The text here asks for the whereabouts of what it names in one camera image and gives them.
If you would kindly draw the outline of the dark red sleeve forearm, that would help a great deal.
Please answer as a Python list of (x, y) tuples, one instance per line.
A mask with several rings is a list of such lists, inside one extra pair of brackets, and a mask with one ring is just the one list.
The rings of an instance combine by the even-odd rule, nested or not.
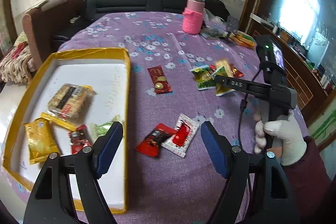
[(283, 166), (293, 190), (301, 223), (335, 222), (335, 179), (327, 175), (315, 142), (303, 139), (306, 153), (296, 163)]

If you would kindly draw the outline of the white gloved right hand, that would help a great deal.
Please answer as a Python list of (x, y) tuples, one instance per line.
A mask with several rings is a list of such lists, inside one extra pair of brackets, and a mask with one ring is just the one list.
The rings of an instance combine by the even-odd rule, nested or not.
[(282, 140), (281, 165), (290, 166), (298, 162), (306, 153), (307, 143), (304, 141), (301, 129), (292, 113), (277, 121), (262, 122), (262, 115), (258, 111), (254, 116), (255, 147), (254, 153), (260, 154), (266, 147), (266, 135)]

